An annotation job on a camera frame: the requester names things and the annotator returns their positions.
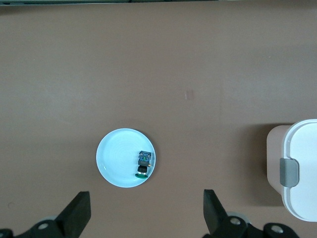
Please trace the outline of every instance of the plastic storage box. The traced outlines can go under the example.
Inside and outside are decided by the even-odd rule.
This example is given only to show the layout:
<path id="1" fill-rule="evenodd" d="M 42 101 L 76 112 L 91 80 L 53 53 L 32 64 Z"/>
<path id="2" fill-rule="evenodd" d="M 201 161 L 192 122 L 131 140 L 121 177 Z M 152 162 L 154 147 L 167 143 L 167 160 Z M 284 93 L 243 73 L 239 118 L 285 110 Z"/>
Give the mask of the plastic storage box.
<path id="1" fill-rule="evenodd" d="M 317 119 L 270 131 L 267 179 L 291 214 L 317 222 Z"/>

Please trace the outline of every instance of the small mark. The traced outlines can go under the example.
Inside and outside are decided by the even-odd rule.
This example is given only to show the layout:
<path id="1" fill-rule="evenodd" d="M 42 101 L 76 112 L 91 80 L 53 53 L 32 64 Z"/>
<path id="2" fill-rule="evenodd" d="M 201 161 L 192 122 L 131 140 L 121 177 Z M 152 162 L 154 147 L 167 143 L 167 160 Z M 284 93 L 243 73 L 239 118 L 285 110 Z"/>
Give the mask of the small mark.
<path id="1" fill-rule="evenodd" d="M 194 91 L 192 89 L 185 91 L 185 99 L 193 100 L 194 99 Z"/>
<path id="2" fill-rule="evenodd" d="M 10 202 L 10 203 L 8 203 L 8 208 L 9 208 L 9 209 L 12 209 L 13 207 L 15 207 L 14 202 Z"/>

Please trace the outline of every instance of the table surface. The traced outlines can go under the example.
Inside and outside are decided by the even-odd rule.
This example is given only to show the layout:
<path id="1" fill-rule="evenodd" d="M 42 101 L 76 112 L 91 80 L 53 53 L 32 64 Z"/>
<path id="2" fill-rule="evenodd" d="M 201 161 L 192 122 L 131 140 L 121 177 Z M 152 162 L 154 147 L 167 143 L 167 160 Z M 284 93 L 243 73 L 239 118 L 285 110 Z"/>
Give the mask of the table surface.
<path id="1" fill-rule="evenodd" d="M 314 0 L 0 7 L 0 227 L 17 235 L 88 190 L 82 238 L 199 238 L 214 189 L 260 229 L 315 237 L 267 182 L 266 137 L 317 118 L 316 23 Z M 157 153 L 135 188 L 96 166 L 117 128 Z"/>

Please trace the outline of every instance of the small toy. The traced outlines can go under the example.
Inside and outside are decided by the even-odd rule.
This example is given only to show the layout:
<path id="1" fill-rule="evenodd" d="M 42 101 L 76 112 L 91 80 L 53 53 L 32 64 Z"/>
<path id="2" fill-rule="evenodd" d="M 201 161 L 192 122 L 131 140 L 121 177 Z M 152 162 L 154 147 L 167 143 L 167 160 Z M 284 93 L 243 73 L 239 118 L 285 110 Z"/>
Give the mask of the small toy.
<path id="1" fill-rule="evenodd" d="M 135 176 L 139 179 L 146 179 L 148 168 L 150 167 L 151 153 L 146 151 L 140 151 L 138 161 L 138 173 Z"/>

